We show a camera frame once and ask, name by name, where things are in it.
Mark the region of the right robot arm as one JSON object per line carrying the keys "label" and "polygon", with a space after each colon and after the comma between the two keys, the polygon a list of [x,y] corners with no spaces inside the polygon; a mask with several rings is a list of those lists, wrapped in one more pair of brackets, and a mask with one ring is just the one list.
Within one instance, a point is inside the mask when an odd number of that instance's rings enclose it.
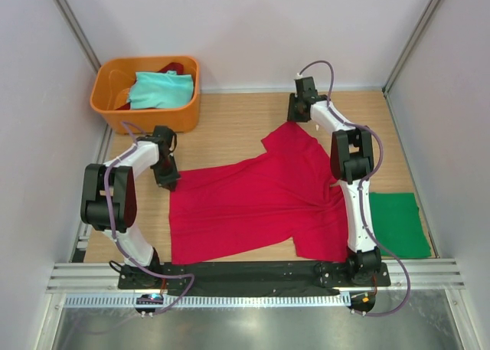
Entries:
{"label": "right robot arm", "polygon": [[371,218],[369,189],[374,163],[372,131],[339,113],[326,95],[289,95],[288,121],[312,120],[331,134],[331,170],[345,200],[348,219],[348,259],[345,276],[355,286],[368,285],[381,271],[381,250]]}

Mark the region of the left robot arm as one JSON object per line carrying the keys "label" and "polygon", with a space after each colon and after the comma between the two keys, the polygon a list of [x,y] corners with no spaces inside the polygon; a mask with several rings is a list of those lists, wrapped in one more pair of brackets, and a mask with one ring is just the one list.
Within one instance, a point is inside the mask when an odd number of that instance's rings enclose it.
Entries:
{"label": "left robot arm", "polygon": [[157,250],[143,237],[137,223],[136,179],[152,170],[160,188],[174,191],[180,174],[174,157],[175,136],[139,137],[129,149],[103,164],[85,168],[80,216],[102,232],[124,257],[119,274],[147,289],[172,279],[163,273]]}

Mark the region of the red t-shirt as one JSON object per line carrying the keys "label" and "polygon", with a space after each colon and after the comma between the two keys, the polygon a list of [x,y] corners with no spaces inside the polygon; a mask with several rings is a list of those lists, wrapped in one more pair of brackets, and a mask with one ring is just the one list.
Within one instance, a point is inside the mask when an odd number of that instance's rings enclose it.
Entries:
{"label": "red t-shirt", "polygon": [[184,171],[169,199],[171,260],[200,263],[291,239],[298,257],[348,257],[345,200],[330,158],[298,124],[262,140],[265,152]]}

